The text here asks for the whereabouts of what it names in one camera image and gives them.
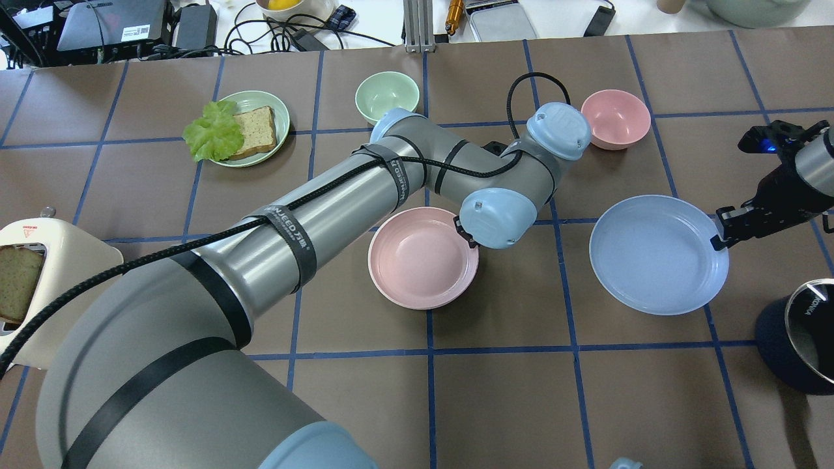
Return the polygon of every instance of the lemon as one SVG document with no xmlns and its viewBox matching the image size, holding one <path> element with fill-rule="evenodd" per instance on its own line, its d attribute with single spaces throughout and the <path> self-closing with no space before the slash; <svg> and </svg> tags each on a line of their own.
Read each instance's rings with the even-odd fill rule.
<svg viewBox="0 0 834 469">
<path fill-rule="evenodd" d="M 286 10 L 299 4 L 301 0 L 269 0 L 267 8 L 270 10 Z"/>
</svg>

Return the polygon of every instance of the white label sticker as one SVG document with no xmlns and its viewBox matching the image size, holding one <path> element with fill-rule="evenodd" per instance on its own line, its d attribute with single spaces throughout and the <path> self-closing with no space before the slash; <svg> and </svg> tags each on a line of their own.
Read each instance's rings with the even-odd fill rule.
<svg viewBox="0 0 834 469">
<path fill-rule="evenodd" d="M 149 24 L 125 28 L 122 30 L 122 42 L 124 43 L 127 41 L 138 41 L 141 39 L 147 39 L 150 31 L 151 25 Z"/>
</svg>

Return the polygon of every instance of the wooden handle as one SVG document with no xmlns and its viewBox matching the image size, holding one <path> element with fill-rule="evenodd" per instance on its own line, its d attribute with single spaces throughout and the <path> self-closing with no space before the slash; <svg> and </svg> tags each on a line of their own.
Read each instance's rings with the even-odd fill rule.
<svg viewBox="0 0 834 469">
<path fill-rule="evenodd" d="M 663 13 L 675 14 L 682 8 L 686 0 L 657 0 L 657 8 Z"/>
</svg>

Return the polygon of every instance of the pink bowl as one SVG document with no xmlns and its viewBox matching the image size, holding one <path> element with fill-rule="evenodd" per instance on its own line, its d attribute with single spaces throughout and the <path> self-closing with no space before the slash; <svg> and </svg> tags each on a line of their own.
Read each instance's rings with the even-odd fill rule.
<svg viewBox="0 0 834 469">
<path fill-rule="evenodd" d="M 412 310 L 449 304 L 472 283 L 478 248 L 455 231 L 455 214 L 419 207 L 389 218 L 368 249 L 368 271 L 385 298 Z"/>
<path fill-rule="evenodd" d="M 649 133 L 649 109 L 634 94 L 619 89 L 593 93 L 582 104 L 590 124 L 590 142 L 601 149 L 620 150 Z"/>
</svg>

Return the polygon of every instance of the lettuce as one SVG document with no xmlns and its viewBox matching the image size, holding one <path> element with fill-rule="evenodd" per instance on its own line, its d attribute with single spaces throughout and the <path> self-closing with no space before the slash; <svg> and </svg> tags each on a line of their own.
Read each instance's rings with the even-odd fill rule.
<svg viewBox="0 0 834 469">
<path fill-rule="evenodd" d="M 183 131 L 183 139 L 191 149 L 194 162 L 201 159 L 223 161 L 244 146 L 244 135 L 234 120 L 236 103 L 211 102 L 203 108 L 203 116 Z"/>
</svg>

